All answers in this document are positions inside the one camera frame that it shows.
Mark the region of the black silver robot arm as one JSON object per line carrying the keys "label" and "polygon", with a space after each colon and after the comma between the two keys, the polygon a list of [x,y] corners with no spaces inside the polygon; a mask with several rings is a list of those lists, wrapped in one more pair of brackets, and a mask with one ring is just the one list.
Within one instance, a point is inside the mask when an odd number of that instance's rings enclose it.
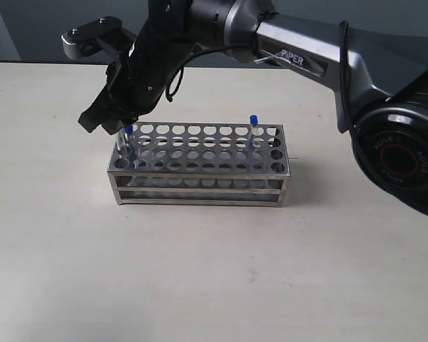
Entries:
{"label": "black silver robot arm", "polygon": [[428,37],[400,36],[279,13],[271,1],[149,1],[139,33],[106,16],[61,37],[71,59],[105,51],[106,84],[82,112],[110,134],[172,100],[185,66],[211,53],[279,66],[335,94],[363,173],[428,216]]}

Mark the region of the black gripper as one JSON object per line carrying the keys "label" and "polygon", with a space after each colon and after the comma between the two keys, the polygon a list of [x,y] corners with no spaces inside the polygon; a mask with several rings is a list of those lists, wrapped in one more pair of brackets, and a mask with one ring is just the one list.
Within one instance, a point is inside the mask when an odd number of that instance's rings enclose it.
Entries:
{"label": "black gripper", "polygon": [[130,48],[109,68],[106,87],[111,104],[99,94],[80,114],[78,124],[88,133],[101,126],[109,135],[134,124],[156,107],[170,78],[194,48],[185,33],[159,33],[145,22]]}

